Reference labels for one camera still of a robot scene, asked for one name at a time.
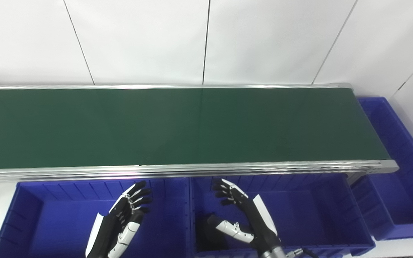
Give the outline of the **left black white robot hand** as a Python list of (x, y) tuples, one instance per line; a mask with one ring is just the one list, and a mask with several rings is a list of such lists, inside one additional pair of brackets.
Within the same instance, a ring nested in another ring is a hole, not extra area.
[(95, 217), (85, 256), (87, 258), (120, 258), (139, 230), (152, 198), (146, 181), (139, 181), (126, 189), (106, 215)]

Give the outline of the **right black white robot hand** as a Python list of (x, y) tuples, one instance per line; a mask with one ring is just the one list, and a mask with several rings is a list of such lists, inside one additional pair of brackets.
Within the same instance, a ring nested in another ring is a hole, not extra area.
[(213, 190), (222, 198), (223, 206), (235, 205), (246, 216), (249, 226), (241, 227), (215, 214), (208, 218), (208, 224), (215, 230), (241, 242), (248, 243), (259, 257), (268, 257), (281, 248), (276, 226), (260, 195), (251, 199), (239, 186), (224, 178), (213, 179)]

